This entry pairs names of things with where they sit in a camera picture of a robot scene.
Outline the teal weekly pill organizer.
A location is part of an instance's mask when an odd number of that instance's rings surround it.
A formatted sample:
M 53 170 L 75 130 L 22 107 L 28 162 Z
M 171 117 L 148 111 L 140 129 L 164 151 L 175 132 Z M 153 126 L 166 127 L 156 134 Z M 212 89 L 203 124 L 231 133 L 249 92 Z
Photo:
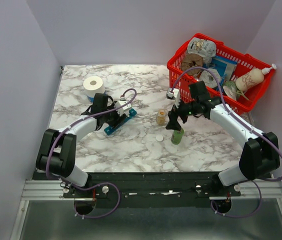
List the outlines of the teal weekly pill organizer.
M 122 127 L 125 123 L 134 118 L 136 115 L 137 111 L 133 108 L 130 109 L 128 114 L 124 113 L 122 116 L 115 117 L 115 119 L 111 123 L 108 123 L 108 126 L 104 129 L 104 132 L 108 136 L 110 136 L 116 130 Z

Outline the white bottle cap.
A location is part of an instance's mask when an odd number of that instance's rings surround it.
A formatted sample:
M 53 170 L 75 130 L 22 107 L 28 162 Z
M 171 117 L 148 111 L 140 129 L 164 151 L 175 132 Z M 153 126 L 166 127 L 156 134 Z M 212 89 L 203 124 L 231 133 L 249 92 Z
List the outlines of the white bottle cap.
M 156 139 L 158 142 L 162 142 L 164 138 L 163 138 L 162 135 L 158 134 L 158 135 L 155 136 L 155 139 Z

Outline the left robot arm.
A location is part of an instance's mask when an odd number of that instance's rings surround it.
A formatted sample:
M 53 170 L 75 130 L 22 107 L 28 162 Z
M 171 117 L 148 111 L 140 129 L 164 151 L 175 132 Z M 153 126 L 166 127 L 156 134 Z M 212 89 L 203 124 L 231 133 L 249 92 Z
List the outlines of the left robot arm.
M 105 93 L 97 93 L 90 105 L 78 118 L 76 125 L 61 128 L 59 130 L 47 129 L 42 137 L 40 148 L 35 162 L 38 170 L 46 171 L 51 175 L 60 176 L 75 185 L 74 191 L 82 198 L 88 197 L 92 191 L 92 185 L 88 182 L 89 174 L 76 166 L 77 143 L 86 135 L 98 131 L 103 124 L 117 126 L 124 119 L 115 109 L 119 104 L 111 96 Z M 114 110 L 112 112 L 90 117 L 94 114 Z

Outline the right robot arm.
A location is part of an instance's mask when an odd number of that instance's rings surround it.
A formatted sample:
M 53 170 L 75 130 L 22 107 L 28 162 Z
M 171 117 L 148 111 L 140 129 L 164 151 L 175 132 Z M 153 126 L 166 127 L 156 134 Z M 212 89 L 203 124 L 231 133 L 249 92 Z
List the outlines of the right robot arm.
M 259 179 L 279 168 L 280 158 L 275 150 L 278 138 L 274 133 L 254 129 L 224 105 L 220 97 L 211 97 L 201 81 L 190 84 L 189 91 L 193 101 L 185 103 L 178 89 L 168 89 L 166 97 L 174 100 L 174 105 L 168 112 L 166 129 L 181 131 L 179 119 L 186 123 L 189 116 L 204 116 L 221 126 L 242 147 L 239 162 L 212 177 L 211 191 L 215 195 L 222 196 L 233 184 Z

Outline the green pill bottle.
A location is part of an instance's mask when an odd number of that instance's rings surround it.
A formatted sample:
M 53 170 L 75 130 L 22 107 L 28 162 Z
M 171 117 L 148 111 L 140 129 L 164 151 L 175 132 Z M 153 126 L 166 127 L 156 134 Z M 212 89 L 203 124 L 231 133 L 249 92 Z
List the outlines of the green pill bottle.
M 184 135 L 184 129 L 181 128 L 181 130 L 174 130 L 171 136 L 171 142 L 174 145 L 178 145 L 181 143 L 181 140 Z

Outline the amber pill bottle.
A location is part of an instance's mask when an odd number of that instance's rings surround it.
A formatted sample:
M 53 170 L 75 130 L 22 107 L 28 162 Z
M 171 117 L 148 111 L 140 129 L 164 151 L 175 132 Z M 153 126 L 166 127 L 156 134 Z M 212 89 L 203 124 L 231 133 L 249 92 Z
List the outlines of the amber pill bottle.
M 166 116 L 167 116 L 167 111 L 165 109 L 158 110 L 156 116 L 156 123 L 160 126 L 164 126 L 166 124 Z

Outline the blue tape roll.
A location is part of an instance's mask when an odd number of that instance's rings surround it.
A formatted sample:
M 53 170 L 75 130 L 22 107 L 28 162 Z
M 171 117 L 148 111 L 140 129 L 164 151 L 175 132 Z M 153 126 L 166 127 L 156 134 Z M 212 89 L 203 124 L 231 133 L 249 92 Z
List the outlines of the blue tape roll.
M 96 95 L 97 95 L 97 94 L 95 94 L 94 96 L 88 96 L 88 95 L 87 95 L 87 98 L 88 98 L 88 100 L 89 100 L 91 103 L 93 103 Z

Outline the white toilet paper roll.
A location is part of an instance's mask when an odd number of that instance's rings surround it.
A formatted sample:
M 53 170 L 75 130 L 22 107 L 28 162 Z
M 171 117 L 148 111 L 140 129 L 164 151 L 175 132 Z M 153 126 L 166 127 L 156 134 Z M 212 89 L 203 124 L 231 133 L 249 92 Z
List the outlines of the white toilet paper roll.
M 83 81 L 84 92 L 87 97 L 93 98 L 95 94 L 105 93 L 106 89 L 104 82 L 99 76 L 90 76 Z

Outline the red shopping basket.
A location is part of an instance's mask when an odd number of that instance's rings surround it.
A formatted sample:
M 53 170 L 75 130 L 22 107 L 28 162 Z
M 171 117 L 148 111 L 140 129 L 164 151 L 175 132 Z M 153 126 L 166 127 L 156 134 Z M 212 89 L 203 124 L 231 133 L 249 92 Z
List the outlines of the red shopping basket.
M 232 60 L 237 62 L 236 68 L 234 73 L 231 76 L 232 80 L 235 80 L 237 77 L 240 77 L 250 70 L 257 68 L 269 68 L 271 67 L 270 64 L 264 63 L 250 54 L 240 53 L 226 45 L 222 41 L 213 39 L 207 35 L 202 33 L 196 33 L 194 38 L 204 39 L 212 41 L 216 44 L 216 55 L 218 57 L 223 57 L 228 60 Z M 190 41 L 186 41 L 183 45 L 179 47 L 179 49 L 175 52 L 174 56 L 167 62 L 167 69 L 169 70 L 169 87 L 173 87 L 174 83 L 176 82 L 177 78 L 180 74 L 182 74 L 181 70 L 181 63 L 186 56 L 186 50 Z M 264 77 L 262 83 L 250 88 L 244 95 L 247 97 L 245 99 L 243 96 L 240 96 L 238 100 L 233 100 L 228 96 L 224 96 L 225 102 L 232 108 L 234 112 L 238 115 L 250 112 L 255 105 L 257 104 L 258 100 L 265 94 L 267 91 L 270 83 L 271 78 L 274 75 L 275 70 L 272 69 L 269 74 Z M 189 87 L 188 85 L 195 83 L 196 80 L 194 77 L 185 74 L 177 83 L 176 88 L 179 89 L 180 97 L 185 102 L 188 103 L 192 100 Z

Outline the silver wrapped roll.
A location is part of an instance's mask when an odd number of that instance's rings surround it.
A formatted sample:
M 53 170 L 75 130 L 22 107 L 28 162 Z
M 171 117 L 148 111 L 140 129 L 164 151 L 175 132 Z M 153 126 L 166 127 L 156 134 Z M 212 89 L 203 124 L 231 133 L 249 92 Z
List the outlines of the silver wrapped roll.
M 218 73 L 218 71 L 216 69 L 213 69 L 213 68 L 208 68 L 208 70 L 216 76 L 216 80 L 220 84 L 222 78 L 221 78 L 220 74 Z M 215 78 L 213 77 L 213 75 L 210 72 L 203 70 L 200 74 L 199 80 L 203 81 L 206 87 L 214 89 L 214 88 L 218 87 L 218 84 L 217 84 Z

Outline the green white pouch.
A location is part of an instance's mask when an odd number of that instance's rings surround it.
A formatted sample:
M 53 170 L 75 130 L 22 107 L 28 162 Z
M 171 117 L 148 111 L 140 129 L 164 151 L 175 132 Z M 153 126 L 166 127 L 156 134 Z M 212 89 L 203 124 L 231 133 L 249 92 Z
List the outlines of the green white pouch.
M 243 97 L 244 99 L 249 101 L 249 99 L 245 96 L 244 92 L 237 88 L 236 83 L 234 81 L 226 81 L 222 85 L 222 88 L 224 93 L 234 101 L 237 101 L 240 97 Z

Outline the blue packet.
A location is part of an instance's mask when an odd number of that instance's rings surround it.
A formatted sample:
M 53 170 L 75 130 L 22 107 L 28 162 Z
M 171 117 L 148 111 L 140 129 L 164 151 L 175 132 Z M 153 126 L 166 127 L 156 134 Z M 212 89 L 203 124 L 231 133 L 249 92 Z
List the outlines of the blue packet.
M 216 55 L 211 59 L 210 68 L 216 69 L 224 82 L 228 82 L 231 80 L 237 64 L 237 61 Z

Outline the printed wrapped package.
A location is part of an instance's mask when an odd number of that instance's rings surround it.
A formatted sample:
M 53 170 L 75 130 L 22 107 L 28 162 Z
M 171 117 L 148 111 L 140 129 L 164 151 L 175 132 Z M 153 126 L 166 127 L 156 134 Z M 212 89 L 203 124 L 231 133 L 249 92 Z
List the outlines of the printed wrapped package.
M 187 45 L 187 54 L 197 54 L 203 58 L 203 63 L 209 65 L 212 58 L 216 56 L 217 45 L 206 39 L 194 37 Z

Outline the cream pump lotion bottle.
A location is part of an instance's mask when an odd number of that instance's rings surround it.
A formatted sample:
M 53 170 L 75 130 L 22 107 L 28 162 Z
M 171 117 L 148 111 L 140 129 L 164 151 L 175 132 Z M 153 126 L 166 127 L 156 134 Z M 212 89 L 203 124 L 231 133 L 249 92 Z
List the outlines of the cream pump lotion bottle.
M 265 75 L 269 74 L 271 70 L 276 70 L 277 66 L 273 63 L 271 67 L 265 67 L 263 69 L 254 68 L 244 75 L 236 79 L 235 85 L 241 92 L 245 92 L 250 88 L 262 83 L 265 79 Z

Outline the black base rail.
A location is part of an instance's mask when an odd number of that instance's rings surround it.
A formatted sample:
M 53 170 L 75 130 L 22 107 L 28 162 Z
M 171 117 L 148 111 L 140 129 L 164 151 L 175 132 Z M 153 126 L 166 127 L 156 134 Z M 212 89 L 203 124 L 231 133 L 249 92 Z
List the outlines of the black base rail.
M 62 197 L 77 203 L 95 202 L 97 207 L 120 208 L 207 208 L 212 200 L 220 211 L 240 197 L 259 198 L 261 182 L 221 186 L 216 172 L 93 172 L 83 191 L 62 183 Z

